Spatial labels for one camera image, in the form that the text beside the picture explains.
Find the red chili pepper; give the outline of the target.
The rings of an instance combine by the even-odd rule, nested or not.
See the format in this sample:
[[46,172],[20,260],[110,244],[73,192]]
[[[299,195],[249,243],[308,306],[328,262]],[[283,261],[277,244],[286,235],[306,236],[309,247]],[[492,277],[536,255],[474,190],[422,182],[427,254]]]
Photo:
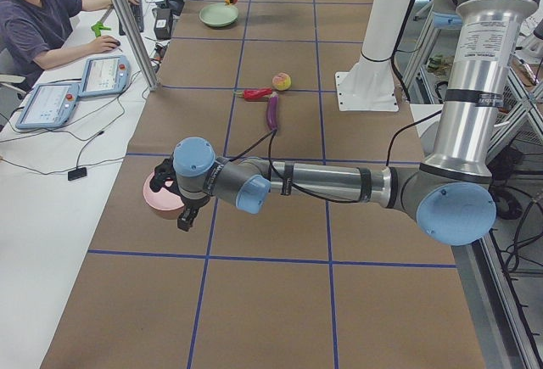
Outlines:
[[271,88],[239,89],[234,92],[234,96],[242,98],[247,102],[260,101],[268,99],[273,93]]

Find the pink plate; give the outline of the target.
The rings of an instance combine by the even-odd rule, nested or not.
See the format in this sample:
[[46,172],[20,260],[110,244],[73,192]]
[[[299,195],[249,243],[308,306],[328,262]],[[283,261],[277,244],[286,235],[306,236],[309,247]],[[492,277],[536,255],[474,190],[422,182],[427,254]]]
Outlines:
[[159,211],[180,210],[184,206],[184,203],[178,195],[168,190],[172,186],[173,181],[166,181],[165,187],[162,187],[156,193],[150,187],[153,176],[153,173],[149,174],[143,184],[143,198],[147,205]]

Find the green plate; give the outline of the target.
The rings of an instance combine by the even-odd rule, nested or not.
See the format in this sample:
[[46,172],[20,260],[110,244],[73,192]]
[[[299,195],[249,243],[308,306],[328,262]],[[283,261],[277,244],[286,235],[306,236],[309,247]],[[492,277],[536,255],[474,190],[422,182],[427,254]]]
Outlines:
[[222,28],[233,24],[239,16],[235,5],[213,3],[205,6],[199,12],[199,19],[212,28]]

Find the black power adapter box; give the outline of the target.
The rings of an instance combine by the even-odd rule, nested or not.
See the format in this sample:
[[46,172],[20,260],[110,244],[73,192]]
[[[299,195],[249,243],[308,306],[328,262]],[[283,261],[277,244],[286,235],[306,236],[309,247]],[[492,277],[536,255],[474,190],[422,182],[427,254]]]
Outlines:
[[157,40],[171,38],[173,16],[170,8],[157,8],[155,11],[154,34]]

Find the black keyboard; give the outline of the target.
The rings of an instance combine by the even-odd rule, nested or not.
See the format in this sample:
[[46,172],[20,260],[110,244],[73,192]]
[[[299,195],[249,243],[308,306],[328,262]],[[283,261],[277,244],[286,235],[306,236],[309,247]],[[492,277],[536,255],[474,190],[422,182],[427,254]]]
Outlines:
[[144,32],[143,0],[137,0],[137,3],[128,2],[132,16],[136,22],[138,31]]

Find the pink yellow peach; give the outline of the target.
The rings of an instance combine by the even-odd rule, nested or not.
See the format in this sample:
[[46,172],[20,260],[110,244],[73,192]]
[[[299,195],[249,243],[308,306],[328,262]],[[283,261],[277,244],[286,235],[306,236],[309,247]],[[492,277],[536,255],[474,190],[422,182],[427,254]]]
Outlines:
[[277,91],[286,91],[291,87],[292,79],[289,74],[280,72],[272,77],[271,83]]

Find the far teach pendant tablet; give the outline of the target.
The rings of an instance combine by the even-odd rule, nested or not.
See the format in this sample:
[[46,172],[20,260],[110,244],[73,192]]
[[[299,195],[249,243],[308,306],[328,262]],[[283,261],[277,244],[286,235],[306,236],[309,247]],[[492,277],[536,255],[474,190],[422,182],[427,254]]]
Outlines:
[[84,66],[80,98],[97,98],[124,92],[128,86],[131,66],[126,56],[89,58]]

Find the teach pendant tablet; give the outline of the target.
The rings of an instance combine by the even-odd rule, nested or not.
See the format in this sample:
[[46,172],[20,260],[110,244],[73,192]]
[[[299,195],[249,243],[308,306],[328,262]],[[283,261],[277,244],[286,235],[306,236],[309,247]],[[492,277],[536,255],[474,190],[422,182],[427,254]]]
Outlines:
[[126,56],[89,58],[84,66],[80,98],[97,98],[124,92],[128,86],[131,66]]
[[39,84],[31,92],[16,128],[30,130],[61,127],[72,115],[80,91],[77,82]]

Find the purple eggplant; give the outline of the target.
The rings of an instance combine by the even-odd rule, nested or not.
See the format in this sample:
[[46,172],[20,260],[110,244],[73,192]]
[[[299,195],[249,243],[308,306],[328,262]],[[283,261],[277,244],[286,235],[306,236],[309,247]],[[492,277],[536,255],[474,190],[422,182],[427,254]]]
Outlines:
[[270,131],[274,131],[278,128],[277,123],[277,108],[279,103],[279,95],[277,92],[273,92],[268,98],[266,106],[266,124]]

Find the brown paper table mat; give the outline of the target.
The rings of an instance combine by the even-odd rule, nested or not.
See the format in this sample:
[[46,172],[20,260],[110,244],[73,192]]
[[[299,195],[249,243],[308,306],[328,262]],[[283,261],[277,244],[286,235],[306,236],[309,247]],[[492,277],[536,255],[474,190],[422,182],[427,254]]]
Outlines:
[[[90,242],[45,368],[482,368],[451,249],[377,204],[271,194],[251,215],[218,199],[189,232],[143,199],[183,138],[299,162],[417,165],[406,103],[342,112],[372,0],[240,0],[211,30],[188,0]],[[272,77],[290,75],[277,91]],[[279,95],[278,128],[266,124]]]

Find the near teach pendant tablet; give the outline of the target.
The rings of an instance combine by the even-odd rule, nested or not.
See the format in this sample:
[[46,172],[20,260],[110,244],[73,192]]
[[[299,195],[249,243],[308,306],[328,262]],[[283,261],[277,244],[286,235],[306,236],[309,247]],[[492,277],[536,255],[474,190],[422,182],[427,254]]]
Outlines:
[[72,115],[80,91],[77,82],[39,84],[31,92],[16,128],[30,130],[61,127]]

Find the green toy on desk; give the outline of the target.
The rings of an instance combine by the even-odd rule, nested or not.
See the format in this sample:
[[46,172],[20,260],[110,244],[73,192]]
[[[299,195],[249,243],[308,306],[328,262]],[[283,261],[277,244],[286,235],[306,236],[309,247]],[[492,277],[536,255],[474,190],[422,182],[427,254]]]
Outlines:
[[91,26],[91,30],[95,37],[102,36],[103,31],[110,31],[111,28],[106,26],[102,21],[97,21],[94,25]]

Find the seated person in blue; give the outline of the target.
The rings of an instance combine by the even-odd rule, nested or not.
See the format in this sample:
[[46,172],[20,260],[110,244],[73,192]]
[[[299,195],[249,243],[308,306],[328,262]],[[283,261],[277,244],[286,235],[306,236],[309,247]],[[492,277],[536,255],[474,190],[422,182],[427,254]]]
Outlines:
[[64,44],[73,31],[71,18],[111,6],[111,0],[1,0],[1,37],[15,73],[25,78],[23,88],[31,89],[45,70],[114,50],[107,43],[112,36],[75,47]]

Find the aluminium frame post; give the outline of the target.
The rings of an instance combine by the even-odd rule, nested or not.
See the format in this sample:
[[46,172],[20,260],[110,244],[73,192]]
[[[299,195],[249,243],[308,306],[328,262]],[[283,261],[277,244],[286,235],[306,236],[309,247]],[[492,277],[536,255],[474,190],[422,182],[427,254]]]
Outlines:
[[147,54],[146,47],[144,46],[143,39],[140,36],[131,8],[128,6],[128,1],[112,0],[112,3],[115,7],[118,19],[128,37],[132,53],[135,56],[139,69],[148,85],[148,89],[152,92],[159,85],[159,81],[154,72],[154,68],[151,65],[150,58]]

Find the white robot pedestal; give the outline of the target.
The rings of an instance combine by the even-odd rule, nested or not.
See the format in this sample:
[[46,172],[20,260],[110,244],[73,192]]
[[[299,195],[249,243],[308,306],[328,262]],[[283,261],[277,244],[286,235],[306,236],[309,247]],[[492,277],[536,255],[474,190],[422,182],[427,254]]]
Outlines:
[[411,0],[373,0],[360,58],[348,72],[338,72],[341,111],[396,112],[392,63]]

